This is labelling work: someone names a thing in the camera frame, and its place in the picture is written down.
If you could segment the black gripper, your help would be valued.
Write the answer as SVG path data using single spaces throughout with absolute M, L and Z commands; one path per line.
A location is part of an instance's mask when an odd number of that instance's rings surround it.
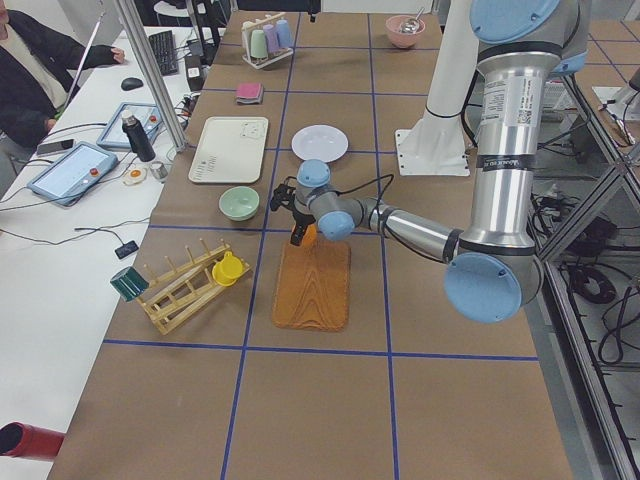
M 301 246 L 307 228 L 315 223 L 315 218 L 311 214 L 303 213 L 297 208 L 293 209 L 294 228 L 291 232 L 290 243 L 294 246 Z

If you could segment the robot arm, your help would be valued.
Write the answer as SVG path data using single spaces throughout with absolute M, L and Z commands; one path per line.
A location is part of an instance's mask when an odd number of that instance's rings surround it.
M 288 189 L 291 243 L 301 245 L 310 225 L 330 241 L 363 227 L 445 264 L 446 296 L 465 317 L 495 323 L 514 316 L 543 280 L 527 215 L 545 84 L 584 65 L 590 16 L 587 1 L 453 2 L 424 116 L 396 146 L 426 174 L 462 169 L 452 149 L 463 142 L 472 78 L 482 75 L 470 224 L 453 229 L 378 199 L 347 198 L 331 186 L 327 164 L 312 159 Z

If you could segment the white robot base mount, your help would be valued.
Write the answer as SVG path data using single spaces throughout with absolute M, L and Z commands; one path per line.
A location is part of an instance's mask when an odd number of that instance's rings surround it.
M 468 176 L 462 110 L 476 72 L 479 41 L 470 0 L 450 5 L 423 117 L 395 132 L 403 176 Z

